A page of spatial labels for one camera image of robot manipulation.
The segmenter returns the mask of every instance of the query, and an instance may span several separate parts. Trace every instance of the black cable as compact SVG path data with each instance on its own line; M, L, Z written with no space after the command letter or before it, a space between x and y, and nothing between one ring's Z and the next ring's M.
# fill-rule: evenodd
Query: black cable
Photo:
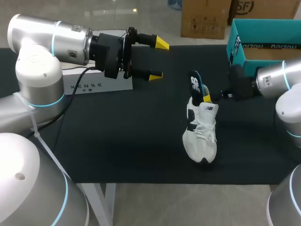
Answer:
M127 32L125 32L123 35L125 35L125 34L127 34ZM123 37L123 35L121 35L120 37L122 38L122 37Z
M58 127L58 132L57 132L57 135L56 135L56 138L55 138L55 144L53 145L53 148L52 148L52 152L53 153L55 152L56 144L57 144L58 138L60 137L60 133L61 133L61 129L62 129L62 126L63 126L64 117L65 117L65 114L62 116L62 118L60 120L60 125Z
M95 67L88 67L86 68L79 76L79 79L77 80L76 82L76 85L75 85L75 88L73 90L73 93L72 95L70 96L70 100L68 101L67 105L65 106L65 108L61 111L61 113L59 113L56 117L54 117L50 122L46 123L45 125L41 126L38 128L38 131L50 126L51 124L53 124L54 122L56 122L56 120L58 120L59 118L61 118L65 112L68 110L68 108L70 107L71 103L72 103L72 100L74 99L74 96L75 96L75 93L76 93L76 90L79 86L79 83L80 83L80 80L81 78L83 77L83 75L89 71L89 70L94 70ZM30 136L32 136L34 134L34 131L32 131L26 138L29 138Z
M65 68L63 70L71 70L71 69L76 69L76 68L87 68L87 67L84 67L84 66L78 66L78 67L73 67L73 68Z

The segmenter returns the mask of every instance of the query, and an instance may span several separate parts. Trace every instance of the teal box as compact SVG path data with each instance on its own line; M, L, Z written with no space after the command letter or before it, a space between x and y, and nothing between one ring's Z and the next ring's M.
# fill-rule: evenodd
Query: teal box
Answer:
M258 68L281 62L260 60L260 56L248 60L244 48L301 49L301 20L233 19L227 45L230 65L241 65L245 75L253 77Z

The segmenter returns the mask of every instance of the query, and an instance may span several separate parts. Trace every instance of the shoelace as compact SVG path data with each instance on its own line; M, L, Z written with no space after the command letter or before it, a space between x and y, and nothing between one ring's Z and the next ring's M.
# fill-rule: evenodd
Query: shoelace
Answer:
M213 126L211 127L205 126L199 119L197 119L197 122L197 127L194 130L194 132L197 134L197 137L205 139L206 141L211 140L212 143L216 142L216 137L213 132L216 122L214 122Z

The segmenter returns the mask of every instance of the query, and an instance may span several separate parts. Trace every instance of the white table leg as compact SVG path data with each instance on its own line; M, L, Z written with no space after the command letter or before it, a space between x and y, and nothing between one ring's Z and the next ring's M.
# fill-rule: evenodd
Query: white table leg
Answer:
M115 204L116 184L108 183L105 188L105 200L108 205L108 210L111 218L114 217L114 204Z
M99 192L99 189L96 188L99 184L82 183L81 185L96 215L99 225L113 226L111 214L108 210L107 202L104 198L104 195L101 190L101 192Z

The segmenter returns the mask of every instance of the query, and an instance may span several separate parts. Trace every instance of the black tablecloth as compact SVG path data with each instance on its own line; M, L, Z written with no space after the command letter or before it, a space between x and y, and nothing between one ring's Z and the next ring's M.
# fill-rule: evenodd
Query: black tablecloth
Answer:
M18 90L16 55L0 50L0 97ZM198 70L213 93L228 87L226 47L133 48L133 65L164 72L153 82L133 79L134 90L76 95L60 122L42 136L76 182L278 184L301 160L276 118L274 99L219 102L217 156L203 169L186 154L187 72Z

